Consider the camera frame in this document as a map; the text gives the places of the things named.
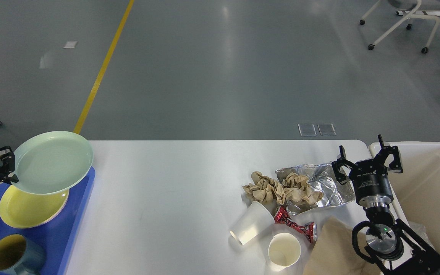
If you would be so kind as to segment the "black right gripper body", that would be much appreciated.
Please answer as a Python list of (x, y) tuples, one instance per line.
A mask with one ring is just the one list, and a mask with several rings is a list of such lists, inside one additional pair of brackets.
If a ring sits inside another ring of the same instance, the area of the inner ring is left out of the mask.
[(389, 207), (393, 202), (388, 169), (374, 159), (356, 162), (352, 169), (352, 183), (356, 202), (362, 207)]

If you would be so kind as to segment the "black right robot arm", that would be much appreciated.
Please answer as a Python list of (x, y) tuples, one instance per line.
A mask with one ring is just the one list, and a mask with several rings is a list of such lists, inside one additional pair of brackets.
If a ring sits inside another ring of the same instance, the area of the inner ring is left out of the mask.
[(440, 254), (390, 211), (393, 192), (390, 171), (402, 173), (400, 151), (386, 146), (378, 135), (380, 150), (371, 159), (351, 162), (345, 149), (332, 162), (337, 182), (351, 182), (356, 203), (363, 207), (366, 221), (352, 230), (351, 243), (364, 261), (377, 265), (385, 275), (440, 275)]

